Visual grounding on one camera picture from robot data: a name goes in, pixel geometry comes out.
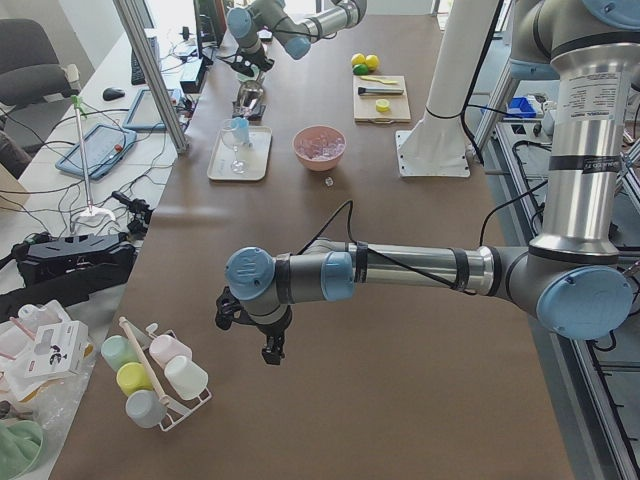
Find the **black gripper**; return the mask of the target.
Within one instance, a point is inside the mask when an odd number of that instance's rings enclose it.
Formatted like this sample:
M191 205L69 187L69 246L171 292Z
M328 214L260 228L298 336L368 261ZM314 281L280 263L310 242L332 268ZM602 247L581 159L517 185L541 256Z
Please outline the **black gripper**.
M222 330L228 330L233 323L256 327L266 336L265 346L261 350L267 365L278 366L285 358L285 331L292 321L289 305L281 305L266 316L250 313L249 310L225 286L216 299L215 324Z
M244 76L256 76L254 69L259 72L268 72L274 66L275 60L267 56L264 49L259 49L253 53L238 48L230 62L231 68Z

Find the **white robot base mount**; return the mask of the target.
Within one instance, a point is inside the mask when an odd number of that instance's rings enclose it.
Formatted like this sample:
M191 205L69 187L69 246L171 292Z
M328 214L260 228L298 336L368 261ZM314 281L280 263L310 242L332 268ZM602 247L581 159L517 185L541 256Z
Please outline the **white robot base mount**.
M412 130L396 133L398 165L403 177L470 176L464 110L502 5L501 1L453 3L424 115Z

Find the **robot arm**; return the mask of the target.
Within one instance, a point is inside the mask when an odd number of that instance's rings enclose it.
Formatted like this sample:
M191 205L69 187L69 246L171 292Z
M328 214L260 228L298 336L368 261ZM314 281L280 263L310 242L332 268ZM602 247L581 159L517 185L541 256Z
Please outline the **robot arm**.
M402 132L398 160L404 176L454 176L465 166L443 148L462 140L445 121L464 118L502 1L454 4L439 51L425 115ZM332 1L334 8L301 23L291 21L283 1L255 1L234 8L227 25L237 54L266 71L257 37L267 27L293 58L312 42L357 25L367 1ZM633 304L633 273L618 270L618 248L609 240L620 147L630 88L639 80L639 1L516 1L510 55L513 79L559 78L557 114L548 166L541 232L524 247L482 245L476 250L372 245L356 242L347 201L297 254L276 257L258 247L235 252L225 267L228 286L216 301L215 322L257 327L266 336L262 356L279 365L291 305L338 301L356 283L447 287L471 295L497 296L565 338L592 340L621 325ZM349 205L348 242L319 238Z
M247 7L234 7L227 14L226 24L237 49L220 60L234 71L253 78L274 66L259 37L261 30L270 31L288 55L299 60L313 43L358 25L366 11L365 1L335 1L332 8L295 21L286 13L283 1L255 1Z

